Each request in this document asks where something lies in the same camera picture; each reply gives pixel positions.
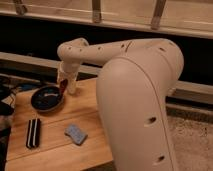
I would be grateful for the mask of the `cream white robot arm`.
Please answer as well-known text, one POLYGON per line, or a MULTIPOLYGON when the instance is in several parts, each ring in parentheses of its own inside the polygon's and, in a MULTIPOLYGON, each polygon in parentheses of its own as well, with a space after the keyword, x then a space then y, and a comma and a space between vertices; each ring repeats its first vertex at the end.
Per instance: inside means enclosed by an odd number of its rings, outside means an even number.
POLYGON ((133 39, 91 45, 78 38, 59 45, 58 79, 69 93, 83 62, 100 65, 99 115, 117 171, 179 171, 170 136, 166 95, 184 59, 168 39, 133 39))

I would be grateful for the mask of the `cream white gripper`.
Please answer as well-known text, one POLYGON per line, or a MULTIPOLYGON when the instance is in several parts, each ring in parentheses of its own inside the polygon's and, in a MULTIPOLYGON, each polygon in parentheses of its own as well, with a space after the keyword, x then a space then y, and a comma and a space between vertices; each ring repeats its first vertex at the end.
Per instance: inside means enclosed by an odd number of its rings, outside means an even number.
POLYGON ((57 82, 67 79, 67 91, 70 95, 76 92, 76 79, 80 68, 79 63, 65 63, 62 61, 57 70, 57 82))

